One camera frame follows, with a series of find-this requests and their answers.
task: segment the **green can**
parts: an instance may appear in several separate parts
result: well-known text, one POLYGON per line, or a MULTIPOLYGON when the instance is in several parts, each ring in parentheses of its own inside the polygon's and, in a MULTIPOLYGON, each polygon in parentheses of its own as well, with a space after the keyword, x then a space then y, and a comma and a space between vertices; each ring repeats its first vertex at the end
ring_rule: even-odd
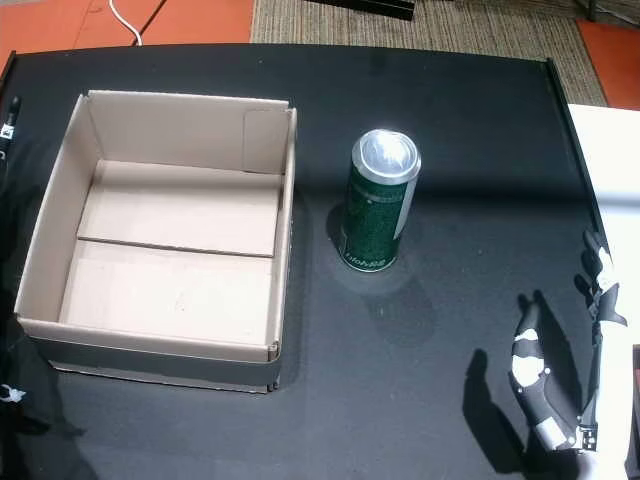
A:
POLYGON ((420 167, 399 132, 371 130, 353 146, 339 248, 349 266, 376 272, 394 262, 420 167))

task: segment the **open cardboard box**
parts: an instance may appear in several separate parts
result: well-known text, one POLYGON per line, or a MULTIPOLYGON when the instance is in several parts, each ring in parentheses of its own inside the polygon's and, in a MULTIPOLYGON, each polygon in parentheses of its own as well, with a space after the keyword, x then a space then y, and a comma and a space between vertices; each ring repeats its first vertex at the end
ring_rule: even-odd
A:
POLYGON ((276 386, 295 130, 283 101, 80 96, 15 306, 45 356, 143 381, 276 386))

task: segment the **silver can lid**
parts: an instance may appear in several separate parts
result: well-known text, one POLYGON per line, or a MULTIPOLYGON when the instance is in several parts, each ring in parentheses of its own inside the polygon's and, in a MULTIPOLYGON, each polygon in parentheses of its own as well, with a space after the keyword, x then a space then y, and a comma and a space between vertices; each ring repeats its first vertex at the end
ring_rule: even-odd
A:
POLYGON ((376 129, 365 133, 353 146, 353 165, 360 175, 383 185, 412 180, 422 165, 420 153, 404 133, 376 129))

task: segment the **orange floor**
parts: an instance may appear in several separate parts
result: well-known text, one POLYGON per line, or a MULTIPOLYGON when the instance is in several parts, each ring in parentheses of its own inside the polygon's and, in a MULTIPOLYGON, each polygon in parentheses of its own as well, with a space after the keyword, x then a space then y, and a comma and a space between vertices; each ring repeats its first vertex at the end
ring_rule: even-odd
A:
MULTIPOLYGON (((140 29, 161 0, 115 0, 140 29)), ((145 44, 245 43, 253 0, 166 0, 143 34, 145 44)), ((115 19, 108 0, 38 0, 0 6, 0 70, 18 53, 130 45, 133 35, 115 19)))
POLYGON ((640 110, 640 30, 578 21, 609 106, 640 110))

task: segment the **black tablecloth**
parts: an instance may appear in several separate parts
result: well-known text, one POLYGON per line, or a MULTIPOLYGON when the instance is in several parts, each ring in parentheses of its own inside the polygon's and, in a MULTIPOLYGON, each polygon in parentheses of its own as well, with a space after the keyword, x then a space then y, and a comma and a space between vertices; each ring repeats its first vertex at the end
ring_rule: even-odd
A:
MULTIPOLYGON (((574 276, 581 233, 597 214, 552 70, 311 46, 18 56, 2 103, 4 112, 14 94, 24 97, 0 205, 5 309, 79 93, 287 99, 298 108, 299 133, 281 389, 251 395, 56 374, 27 339, 14 345, 19 331, 9 320, 2 373, 28 391, 26 418, 12 428, 30 433, 6 433, 5 448, 18 448, 35 477, 47 479, 70 471, 484 479, 552 468, 507 380, 521 306, 536 296, 546 305, 555 370, 576 401, 588 382, 590 318, 574 276), (367 275, 342 263, 332 238, 351 146, 376 127, 408 134, 423 169, 397 263, 367 275)), ((555 478, 538 475, 527 478, 555 478)))

